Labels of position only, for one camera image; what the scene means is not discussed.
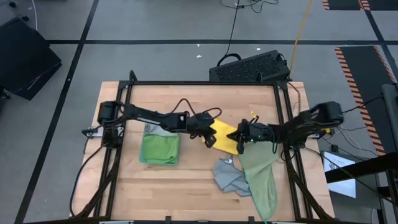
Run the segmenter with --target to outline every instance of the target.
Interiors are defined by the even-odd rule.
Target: gray cloth
[[[158,125],[155,124],[149,124],[145,123],[145,128],[144,128],[144,135],[146,134],[154,134],[158,136],[163,136],[163,137],[177,137],[178,133],[170,133],[168,131],[163,130]]]
[[[234,167],[232,156],[230,159],[218,159],[213,173],[215,181],[222,192],[235,191],[242,197],[251,196],[249,184],[244,178],[244,172]]]

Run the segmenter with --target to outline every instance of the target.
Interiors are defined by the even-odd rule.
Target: folded green cloth
[[[239,155],[246,181],[252,194],[257,211],[264,222],[274,214],[277,205],[277,192],[272,162],[278,154],[272,153],[271,142],[257,142],[244,147]]]
[[[142,143],[146,162],[154,164],[174,164],[177,162],[178,137],[147,134]]]

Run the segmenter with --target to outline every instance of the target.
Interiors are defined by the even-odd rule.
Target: orange and black striped tape
[[[378,54],[381,63],[383,63],[384,68],[386,69],[386,72],[387,72],[388,76],[390,77],[391,81],[395,83],[395,82],[396,82],[396,79],[395,79],[394,76],[391,74],[390,70],[388,69],[387,64],[386,64],[386,61],[384,60],[383,56],[380,54],[380,51],[379,51],[378,47],[373,46],[373,48],[375,49],[376,53]]]
[[[368,0],[358,0],[359,6],[364,10],[371,10]]]
[[[359,90],[355,84],[355,80],[353,75],[351,74],[351,70],[349,69],[349,66],[347,64],[347,61],[344,58],[343,52],[339,47],[335,47],[335,52],[337,54],[338,61],[340,62],[341,68],[343,69],[344,76],[346,77],[346,80],[348,82],[349,88],[351,89],[351,92],[353,93],[354,100],[355,102],[359,105],[363,105],[364,101],[362,99],[361,94],[359,93]],[[365,106],[362,106],[359,108],[359,112],[361,114],[361,117],[367,126],[369,136],[371,137],[371,140],[374,144],[374,147],[376,148],[376,152],[379,156],[383,156],[386,153],[384,152],[383,145],[381,144],[381,141],[379,139],[379,135],[376,132],[376,129],[373,126],[373,122],[371,117],[369,116],[368,110],[366,109]]]
[[[328,0],[322,0],[322,4],[324,9],[326,10],[330,9]]]

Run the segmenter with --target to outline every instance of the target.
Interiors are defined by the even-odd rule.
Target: gray floor
[[[30,1],[17,2],[18,13],[34,18]],[[92,2],[36,0],[39,32],[48,40],[80,39]],[[239,10],[234,38],[293,40],[306,6],[307,0],[280,0],[278,5],[265,4],[260,14],[250,8]],[[398,12],[373,14],[384,38],[397,40]],[[220,6],[215,0],[99,0],[88,39],[228,39],[233,16],[233,9]],[[34,21],[28,24],[33,27]],[[326,11],[321,1],[314,1],[302,39],[377,40],[363,11]],[[352,108],[356,104],[334,47],[299,45],[292,78],[304,82],[310,105],[335,100],[343,109]],[[32,101],[13,96],[4,102],[0,113],[1,223],[12,223],[16,217],[76,45],[51,48],[63,61],[61,69]],[[221,44],[85,45],[25,222],[68,217],[73,181],[83,158],[85,139],[80,131],[91,124],[101,82],[125,80],[130,69],[140,80],[207,80],[208,69],[216,65],[226,48],[227,45]],[[232,45],[230,52],[248,57],[275,49],[290,61],[292,45]],[[398,60],[398,46],[389,49]],[[346,115],[345,128],[361,126],[363,122],[357,111]],[[366,130],[351,135],[361,147],[374,151]],[[339,135],[330,141],[352,154],[373,156],[354,149]],[[329,148],[323,141],[319,145],[324,150]],[[370,222],[369,208],[347,206],[344,198],[332,196],[332,200],[338,218]]]

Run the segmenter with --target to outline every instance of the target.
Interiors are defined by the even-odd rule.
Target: light green cloth
[[[272,162],[277,158],[278,153],[272,153],[271,142],[257,142],[245,146],[243,154],[239,155],[254,204],[265,222],[274,214],[277,205],[277,192],[272,174]]]
[[[164,137],[154,134],[144,136],[144,157],[148,163],[176,163],[178,153],[178,137]]]

